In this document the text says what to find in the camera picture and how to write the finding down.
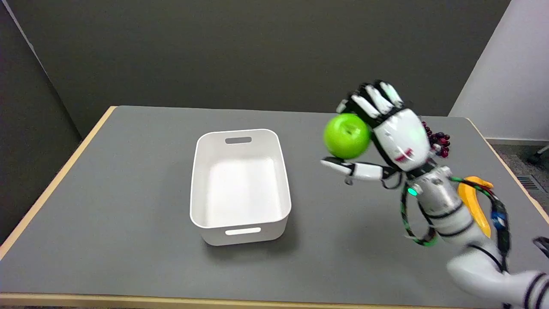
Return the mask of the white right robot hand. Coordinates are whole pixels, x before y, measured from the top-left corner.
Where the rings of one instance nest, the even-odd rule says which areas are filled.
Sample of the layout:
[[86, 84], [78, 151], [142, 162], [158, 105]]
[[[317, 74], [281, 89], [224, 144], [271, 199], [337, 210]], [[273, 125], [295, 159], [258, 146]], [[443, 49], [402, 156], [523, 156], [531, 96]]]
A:
[[324, 157], [322, 166], [353, 180], [384, 181], [396, 173], [409, 173], [431, 161], [431, 144], [423, 123], [392, 84], [377, 80], [363, 83], [337, 107], [338, 114], [355, 114], [372, 132], [372, 142], [384, 166]]

